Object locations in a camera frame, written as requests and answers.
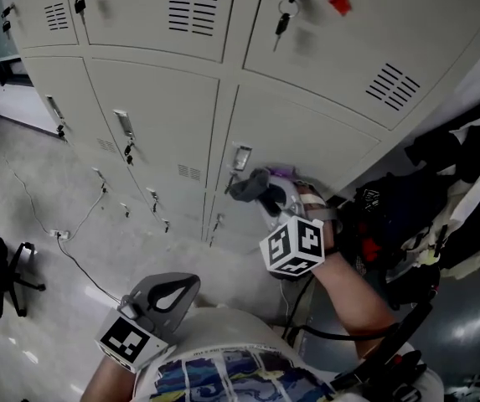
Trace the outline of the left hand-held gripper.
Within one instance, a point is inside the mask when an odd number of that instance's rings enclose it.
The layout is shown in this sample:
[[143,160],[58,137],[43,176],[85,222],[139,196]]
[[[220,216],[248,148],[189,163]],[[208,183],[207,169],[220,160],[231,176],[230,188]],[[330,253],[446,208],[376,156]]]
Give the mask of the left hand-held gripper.
[[199,289],[199,277],[190,273],[143,278],[108,312],[95,343],[111,360],[138,373],[176,345],[175,331]]

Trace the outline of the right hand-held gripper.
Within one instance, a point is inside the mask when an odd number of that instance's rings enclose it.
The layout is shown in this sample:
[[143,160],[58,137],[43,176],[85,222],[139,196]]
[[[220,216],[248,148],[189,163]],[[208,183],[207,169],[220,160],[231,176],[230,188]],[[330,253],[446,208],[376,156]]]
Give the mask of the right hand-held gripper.
[[268,166],[269,188],[259,210],[270,233],[260,242],[266,269],[274,276],[302,276],[325,261],[323,223],[304,215],[293,166]]

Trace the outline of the dark grey wiping cloth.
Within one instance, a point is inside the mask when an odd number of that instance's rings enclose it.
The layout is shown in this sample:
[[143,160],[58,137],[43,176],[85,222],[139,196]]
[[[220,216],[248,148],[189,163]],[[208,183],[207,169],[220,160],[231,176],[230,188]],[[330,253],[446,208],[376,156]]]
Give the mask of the dark grey wiping cloth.
[[257,200],[268,190],[270,176],[271,173],[267,168],[256,168],[247,179],[232,183],[228,194],[233,200],[243,203]]

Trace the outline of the grey metal locker door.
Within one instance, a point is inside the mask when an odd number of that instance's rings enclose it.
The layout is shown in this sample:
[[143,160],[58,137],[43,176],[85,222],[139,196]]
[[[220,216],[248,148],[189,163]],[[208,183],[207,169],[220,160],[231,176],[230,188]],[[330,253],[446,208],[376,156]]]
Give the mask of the grey metal locker door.
[[238,178],[247,178],[254,168],[292,167],[297,175],[333,191],[337,182],[379,144],[374,137],[333,118],[346,113],[336,105],[320,113],[277,94],[240,86],[219,189],[225,190],[236,151],[244,146],[250,155]]

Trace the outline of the grey metal locker cabinet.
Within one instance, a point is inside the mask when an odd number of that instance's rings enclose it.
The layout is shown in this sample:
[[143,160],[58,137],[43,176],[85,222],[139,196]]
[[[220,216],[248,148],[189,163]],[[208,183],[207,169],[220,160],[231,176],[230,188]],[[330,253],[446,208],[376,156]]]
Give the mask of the grey metal locker cabinet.
[[[219,189],[240,86],[333,116],[379,141],[332,197],[370,170],[480,59],[480,0],[3,0],[25,69],[60,134],[160,229],[241,254],[267,231]],[[124,149],[133,138],[133,165]]]

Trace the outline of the person's right forearm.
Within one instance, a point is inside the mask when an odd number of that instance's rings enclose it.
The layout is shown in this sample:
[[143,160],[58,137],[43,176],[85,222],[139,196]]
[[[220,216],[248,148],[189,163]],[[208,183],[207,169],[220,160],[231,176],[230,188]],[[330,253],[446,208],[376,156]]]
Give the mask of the person's right forearm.
[[385,301],[340,253],[327,256],[312,273],[325,288],[348,335],[371,336],[396,323]]

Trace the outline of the person's left forearm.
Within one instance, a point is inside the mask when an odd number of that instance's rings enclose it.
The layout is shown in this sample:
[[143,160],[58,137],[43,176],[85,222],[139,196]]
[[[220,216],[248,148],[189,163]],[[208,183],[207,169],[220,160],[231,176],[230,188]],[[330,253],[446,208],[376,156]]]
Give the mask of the person's left forearm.
[[80,402],[131,402],[136,375],[105,356]]

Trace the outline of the person's right hand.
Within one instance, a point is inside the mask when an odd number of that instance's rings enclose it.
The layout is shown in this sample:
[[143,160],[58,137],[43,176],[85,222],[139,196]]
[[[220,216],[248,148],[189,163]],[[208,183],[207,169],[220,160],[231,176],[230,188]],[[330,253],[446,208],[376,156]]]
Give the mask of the person's right hand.
[[298,184],[297,191],[305,217],[311,221],[319,220],[323,223],[323,250],[325,256],[335,254],[338,252],[335,242],[335,231],[338,227],[336,210],[330,209],[321,195],[310,185]]

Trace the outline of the person's printed white shirt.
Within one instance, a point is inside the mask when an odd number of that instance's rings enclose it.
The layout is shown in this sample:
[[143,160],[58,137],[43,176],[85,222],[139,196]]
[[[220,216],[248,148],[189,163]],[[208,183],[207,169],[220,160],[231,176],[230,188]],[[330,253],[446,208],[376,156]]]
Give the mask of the person's printed white shirt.
[[197,308],[177,336],[138,374],[131,402],[370,402],[357,389],[335,394],[334,373],[306,365],[248,312]]

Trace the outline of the red bag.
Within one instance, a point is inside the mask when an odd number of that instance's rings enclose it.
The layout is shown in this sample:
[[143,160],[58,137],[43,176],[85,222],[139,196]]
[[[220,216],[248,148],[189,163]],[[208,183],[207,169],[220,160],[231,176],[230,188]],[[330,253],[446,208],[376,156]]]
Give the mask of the red bag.
[[379,257],[379,253],[381,252],[381,247],[375,243],[369,232],[368,226],[364,223],[359,223],[358,234],[362,258],[367,263],[376,261]]

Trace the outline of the navy bag with white print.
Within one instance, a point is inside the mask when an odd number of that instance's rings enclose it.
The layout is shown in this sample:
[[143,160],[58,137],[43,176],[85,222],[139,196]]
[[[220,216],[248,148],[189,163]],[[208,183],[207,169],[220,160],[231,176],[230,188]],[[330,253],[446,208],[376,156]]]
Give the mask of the navy bag with white print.
[[377,245],[401,247],[431,221],[427,175],[391,173],[356,189],[354,203]]

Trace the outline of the pale green plush toy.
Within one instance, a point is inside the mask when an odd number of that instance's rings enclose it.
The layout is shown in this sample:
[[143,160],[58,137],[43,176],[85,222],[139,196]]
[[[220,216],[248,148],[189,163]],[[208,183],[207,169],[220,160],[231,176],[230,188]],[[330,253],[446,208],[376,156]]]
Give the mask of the pale green plush toy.
[[418,266],[430,266],[437,263],[440,259],[440,254],[436,253],[435,248],[423,250],[419,255],[416,264]]

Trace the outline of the hanging clothes and bags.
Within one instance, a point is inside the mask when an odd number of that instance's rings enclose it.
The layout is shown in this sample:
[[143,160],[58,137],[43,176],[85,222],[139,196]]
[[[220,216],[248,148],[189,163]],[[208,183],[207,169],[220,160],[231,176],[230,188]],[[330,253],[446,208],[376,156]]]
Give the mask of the hanging clothes and bags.
[[428,209],[431,221],[400,247],[418,255],[435,248],[436,263],[444,270],[480,257],[480,176],[475,183],[465,183],[453,173],[441,175],[427,169]]

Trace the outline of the black chest-mounted device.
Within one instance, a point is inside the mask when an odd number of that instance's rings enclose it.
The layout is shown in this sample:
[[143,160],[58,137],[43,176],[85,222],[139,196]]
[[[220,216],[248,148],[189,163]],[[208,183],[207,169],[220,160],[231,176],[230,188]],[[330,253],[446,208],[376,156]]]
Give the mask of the black chest-mounted device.
[[421,402],[421,392],[414,383],[425,371],[426,364],[421,361],[421,351],[415,350],[404,355],[396,354],[376,381],[379,400],[381,402]]

